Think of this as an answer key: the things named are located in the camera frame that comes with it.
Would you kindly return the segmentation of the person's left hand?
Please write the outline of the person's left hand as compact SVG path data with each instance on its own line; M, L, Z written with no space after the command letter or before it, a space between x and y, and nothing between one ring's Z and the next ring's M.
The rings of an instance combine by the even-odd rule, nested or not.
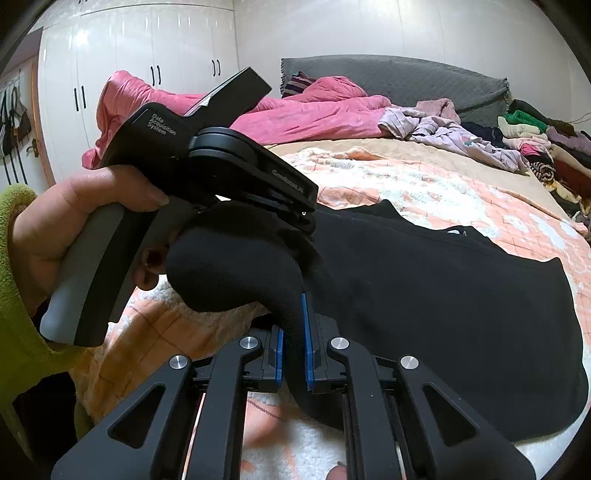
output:
M169 199L133 167L105 167L52 186L11 222L11 269L30 316L52 294L62 258L90 214L112 203L135 212L153 212Z

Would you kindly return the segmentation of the green sleeve left forearm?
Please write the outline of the green sleeve left forearm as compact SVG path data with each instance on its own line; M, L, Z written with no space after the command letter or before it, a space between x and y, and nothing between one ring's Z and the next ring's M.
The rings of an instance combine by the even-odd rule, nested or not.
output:
M1 423L8 429L3 447L14 446L32 457L24 427L13 407L16 397L40 380L70 370L82 350L46 342L38 333L16 286L8 250L13 220L36 194L25 185L1 193Z

